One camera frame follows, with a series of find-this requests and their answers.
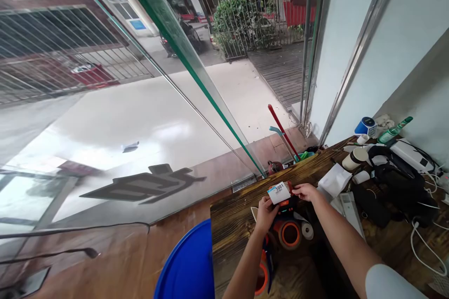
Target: red trash bin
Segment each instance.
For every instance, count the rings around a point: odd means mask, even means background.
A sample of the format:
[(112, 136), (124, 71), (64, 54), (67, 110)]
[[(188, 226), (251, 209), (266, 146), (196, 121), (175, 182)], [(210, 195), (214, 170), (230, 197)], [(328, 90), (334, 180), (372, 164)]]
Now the red trash bin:
[(95, 89), (117, 85), (120, 82), (112, 77), (101, 64), (88, 63), (73, 68), (72, 77), (85, 85), (90, 85)]

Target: metal railing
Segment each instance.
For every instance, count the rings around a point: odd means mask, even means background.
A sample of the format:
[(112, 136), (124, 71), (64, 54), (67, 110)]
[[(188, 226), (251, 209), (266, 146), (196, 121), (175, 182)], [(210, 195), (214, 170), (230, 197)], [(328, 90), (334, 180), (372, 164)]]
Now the metal railing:
[(0, 105), (154, 77), (108, 26), (86, 6), (1, 11)]
[[(290, 0), (199, 1), (214, 42), (227, 60), (246, 56), (248, 51), (304, 40), (306, 7), (294, 6)], [(315, 7), (312, 7), (310, 33), (314, 20)]]

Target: wooden table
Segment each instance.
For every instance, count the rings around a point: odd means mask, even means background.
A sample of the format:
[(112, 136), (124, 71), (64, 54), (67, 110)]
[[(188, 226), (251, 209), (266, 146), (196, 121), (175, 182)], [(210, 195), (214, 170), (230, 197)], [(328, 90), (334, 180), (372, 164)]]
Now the wooden table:
[[(267, 194), (269, 187), (281, 181), (291, 181), (293, 185), (311, 183), (317, 186), (318, 181), (331, 169), (333, 165), (331, 158), (341, 164), (347, 155), (346, 152), (332, 150), (342, 149), (350, 140), (344, 140), (267, 179), (221, 199), (211, 206), (212, 250), (215, 296), (217, 299), (223, 296), (254, 228), (255, 222), (250, 207), (257, 206), (262, 196)], [(371, 180), (364, 184), (366, 188), (379, 192)], [(435, 198), (442, 199), (442, 193), (437, 193)], [(305, 202), (300, 201), (299, 207), (304, 206)], [(439, 206), (441, 211), (436, 223), (448, 227), (446, 220), (449, 220), (449, 206), (440, 201)], [(381, 229), (369, 220), (362, 217), (361, 219), (368, 245), (388, 266), (396, 270), (419, 290), (425, 291), (426, 284), (431, 282), (433, 273), (413, 255), (410, 245), (412, 226), (405, 221), (390, 221), (386, 228)], [(427, 229), (419, 229), (419, 232), (443, 260), (449, 255), (449, 233), (447, 231), (437, 226), (431, 226)], [(316, 237), (312, 241), (303, 239), (296, 251), (285, 253), (280, 258), (279, 267), (268, 297), (326, 297), (308, 250), (310, 244), (313, 244), (316, 239)], [(415, 251), (423, 261), (433, 267), (438, 265), (436, 257), (425, 247), (417, 235), (414, 236), (413, 243)]]

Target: blue plastic drum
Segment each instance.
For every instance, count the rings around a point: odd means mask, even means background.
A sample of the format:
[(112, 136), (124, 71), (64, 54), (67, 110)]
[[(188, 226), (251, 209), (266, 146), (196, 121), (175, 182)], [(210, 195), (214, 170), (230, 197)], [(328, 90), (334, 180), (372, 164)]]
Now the blue plastic drum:
[(190, 230), (173, 249), (160, 274), (154, 298), (215, 298), (210, 219)]

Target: black bag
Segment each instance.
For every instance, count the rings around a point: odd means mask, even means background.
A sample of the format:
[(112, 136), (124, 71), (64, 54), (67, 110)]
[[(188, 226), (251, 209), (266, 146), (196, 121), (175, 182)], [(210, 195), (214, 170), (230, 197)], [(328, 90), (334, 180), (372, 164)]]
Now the black bag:
[[(438, 207), (438, 204), (425, 190), (425, 180), (418, 171), (385, 146), (371, 147), (368, 155), (374, 169), (374, 181), (384, 192), (385, 200), (399, 210), (392, 219), (417, 221), (422, 228), (432, 224), (438, 214), (438, 209), (432, 207)], [(372, 159), (378, 155), (387, 157), (388, 163), (374, 165)]]

